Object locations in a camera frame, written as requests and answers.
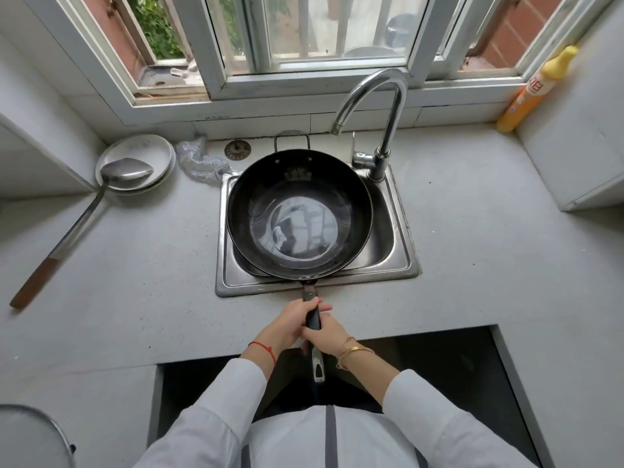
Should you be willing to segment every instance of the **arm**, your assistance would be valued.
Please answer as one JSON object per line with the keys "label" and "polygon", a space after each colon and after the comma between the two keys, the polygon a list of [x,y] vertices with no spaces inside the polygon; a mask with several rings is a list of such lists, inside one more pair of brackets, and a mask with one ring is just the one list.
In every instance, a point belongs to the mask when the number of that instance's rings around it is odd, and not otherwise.
{"label": "arm", "polygon": [[[331,315],[321,315],[322,330],[304,329],[302,337],[324,353],[340,356],[362,346]],[[468,412],[459,409],[413,370],[399,372],[376,354],[353,351],[341,364],[353,373],[380,403],[384,413],[406,438],[439,468],[488,466],[534,468],[511,447]]]}
{"label": "arm", "polygon": [[[323,299],[289,303],[254,341],[269,346],[275,355],[301,334],[308,311]],[[321,311],[330,305],[320,305]],[[196,403],[183,410],[169,432],[154,442],[135,468],[207,468],[232,465],[252,424],[273,371],[271,354],[250,345],[231,359]]]}

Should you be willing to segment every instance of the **chrome faucet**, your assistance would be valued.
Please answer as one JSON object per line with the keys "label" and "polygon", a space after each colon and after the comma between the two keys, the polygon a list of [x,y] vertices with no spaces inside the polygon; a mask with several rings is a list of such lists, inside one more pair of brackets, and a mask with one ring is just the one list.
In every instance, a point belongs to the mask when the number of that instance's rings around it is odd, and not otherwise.
{"label": "chrome faucet", "polygon": [[347,95],[343,104],[340,105],[330,128],[330,133],[338,136],[351,115],[351,112],[359,105],[359,102],[364,100],[366,95],[384,84],[394,84],[395,93],[381,146],[378,147],[373,154],[360,153],[353,148],[351,157],[352,166],[357,169],[368,169],[368,178],[374,181],[380,181],[386,175],[386,167],[390,161],[389,144],[396,131],[396,126],[399,124],[399,117],[403,111],[403,105],[405,105],[405,97],[408,94],[408,82],[405,80],[401,70],[379,70],[363,79],[362,82],[357,84],[351,93]]}

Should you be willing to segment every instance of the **person's left hand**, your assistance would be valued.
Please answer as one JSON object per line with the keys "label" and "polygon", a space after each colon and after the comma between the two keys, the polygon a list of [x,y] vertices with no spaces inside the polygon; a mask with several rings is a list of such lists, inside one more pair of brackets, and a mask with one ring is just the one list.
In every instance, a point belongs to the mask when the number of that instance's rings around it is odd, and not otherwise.
{"label": "person's left hand", "polygon": [[306,314],[309,311],[314,310],[317,305],[321,312],[332,310],[331,304],[322,304],[323,300],[315,297],[308,302],[302,299],[289,302],[277,318],[260,332],[256,341],[270,346],[277,357],[301,336],[301,330],[306,324]]}

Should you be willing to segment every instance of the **stack of plates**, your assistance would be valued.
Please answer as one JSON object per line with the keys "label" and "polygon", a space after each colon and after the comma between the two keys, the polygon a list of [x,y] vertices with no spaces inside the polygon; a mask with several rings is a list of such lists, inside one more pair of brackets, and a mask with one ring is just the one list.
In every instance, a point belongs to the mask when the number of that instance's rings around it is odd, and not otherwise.
{"label": "stack of plates", "polygon": [[141,179],[113,183],[109,189],[119,195],[135,195],[158,187],[171,175],[176,165],[176,151],[169,141],[157,135],[137,135],[119,140],[100,156],[96,180],[102,185],[100,170],[105,164],[122,158],[134,158],[150,164],[154,172]]}

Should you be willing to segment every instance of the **red string bracelet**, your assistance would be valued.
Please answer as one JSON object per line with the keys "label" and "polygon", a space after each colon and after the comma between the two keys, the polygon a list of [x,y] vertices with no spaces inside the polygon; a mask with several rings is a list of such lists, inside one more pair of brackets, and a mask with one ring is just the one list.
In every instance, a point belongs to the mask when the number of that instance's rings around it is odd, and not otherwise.
{"label": "red string bracelet", "polygon": [[253,345],[253,344],[260,345],[262,348],[264,348],[265,350],[269,352],[269,354],[271,355],[271,358],[273,358],[273,367],[275,368],[275,365],[277,364],[277,360],[275,358],[275,354],[273,354],[273,350],[271,349],[271,347],[265,345],[264,343],[260,343],[259,341],[252,341],[249,345]]}

